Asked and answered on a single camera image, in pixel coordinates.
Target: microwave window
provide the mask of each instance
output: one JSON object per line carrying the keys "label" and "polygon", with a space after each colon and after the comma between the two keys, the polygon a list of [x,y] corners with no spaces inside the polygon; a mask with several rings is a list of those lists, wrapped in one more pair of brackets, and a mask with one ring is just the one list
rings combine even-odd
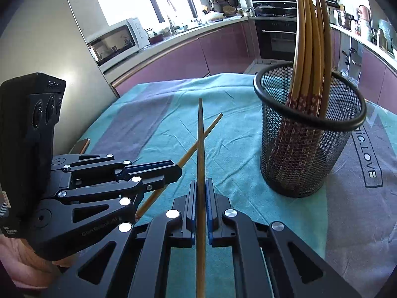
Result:
{"label": "microwave window", "polygon": [[287,33],[270,33],[271,50],[295,53],[295,37]]}
{"label": "microwave window", "polygon": [[128,26],[124,25],[92,41],[88,47],[100,66],[135,45]]}

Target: round metal cap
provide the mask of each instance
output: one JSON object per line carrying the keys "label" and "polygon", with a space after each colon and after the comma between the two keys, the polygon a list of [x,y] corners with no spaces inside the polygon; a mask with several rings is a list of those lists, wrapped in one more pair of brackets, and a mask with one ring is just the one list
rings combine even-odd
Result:
{"label": "round metal cap", "polygon": [[274,222],[271,224],[271,228],[275,231],[282,231],[284,229],[284,224],[281,222]]}
{"label": "round metal cap", "polygon": [[170,209],[170,210],[167,211],[165,214],[166,214],[166,216],[167,216],[169,219],[175,219],[175,218],[177,218],[177,217],[179,216],[179,211],[176,210],[176,209]]}
{"label": "round metal cap", "polygon": [[124,223],[119,225],[119,231],[120,232],[125,233],[125,232],[130,231],[131,229],[132,229],[132,224],[129,223],[129,222],[124,222]]}
{"label": "round metal cap", "polygon": [[139,177],[139,176],[134,176],[134,177],[131,178],[131,180],[132,180],[133,182],[135,182],[135,183],[138,183],[138,182],[140,182],[140,181],[142,180],[142,178]]}
{"label": "round metal cap", "polygon": [[127,205],[131,204],[131,200],[128,197],[123,197],[123,198],[120,198],[119,203],[120,203],[120,205],[127,206]]}
{"label": "round metal cap", "polygon": [[225,215],[227,217],[235,217],[237,215],[237,211],[235,209],[227,209],[225,210]]}

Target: black rim of mesh cup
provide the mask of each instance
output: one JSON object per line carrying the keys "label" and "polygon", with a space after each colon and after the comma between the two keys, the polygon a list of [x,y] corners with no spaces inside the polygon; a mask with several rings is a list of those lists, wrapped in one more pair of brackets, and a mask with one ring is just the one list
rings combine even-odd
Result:
{"label": "black rim of mesh cup", "polygon": [[[292,109],[292,108],[286,106],[285,104],[278,102],[277,100],[275,100],[274,98],[269,96],[263,90],[263,88],[261,86],[261,79],[262,79],[263,75],[266,74],[267,72],[271,72],[274,69],[277,69],[280,67],[291,67],[292,68],[293,63],[290,62],[290,63],[278,64],[278,65],[264,68],[264,69],[260,70],[255,75],[255,78],[254,78],[255,93],[257,94],[259,99],[264,104],[266,104],[267,106],[269,106],[270,108],[275,110],[277,113],[279,113],[283,117],[290,119],[292,121],[307,125],[314,129],[321,129],[321,130],[325,130],[325,131],[350,132],[350,131],[357,129],[364,123],[365,118],[366,118],[366,112],[367,112],[364,97],[361,95],[361,93],[359,92],[359,90],[356,86],[354,86],[347,79],[343,78],[342,76],[340,76],[334,72],[332,72],[332,77],[340,80],[342,83],[344,83],[346,86],[348,86],[355,93],[356,97],[360,101],[361,111],[354,119],[345,120],[345,121],[322,119],[322,118],[319,118],[316,116],[302,113],[298,110],[295,110],[295,109]],[[277,193],[280,193],[280,194],[288,196],[288,197],[306,197],[306,196],[309,196],[316,192],[316,190],[314,190],[307,194],[303,194],[303,193],[302,194],[299,194],[299,193],[292,194],[290,192],[280,191],[280,189],[278,189],[279,187],[277,187],[277,185],[274,185],[273,181],[271,181],[271,180],[266,180],[266,182],[268,183],[270,188],[275,190]]]}

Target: oven handle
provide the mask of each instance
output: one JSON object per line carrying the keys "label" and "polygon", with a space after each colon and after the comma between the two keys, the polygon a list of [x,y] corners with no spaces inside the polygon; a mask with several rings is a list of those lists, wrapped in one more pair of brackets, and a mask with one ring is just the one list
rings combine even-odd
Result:
{"label": "oven handle", "polygon": [[263,33],[280,33],[280,34],[293,34],[296,35],[297,33],[292,33],[290,31],[274,31],[274,30],[264,30],[262,29]]}

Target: oven door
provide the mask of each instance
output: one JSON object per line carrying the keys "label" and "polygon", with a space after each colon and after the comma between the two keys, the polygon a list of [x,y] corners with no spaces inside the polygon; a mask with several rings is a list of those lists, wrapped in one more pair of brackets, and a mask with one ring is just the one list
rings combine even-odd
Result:
{"label": "oven door", "polygon": [[256,21],[261,58],[294,61],[297,38],[295,21]]}

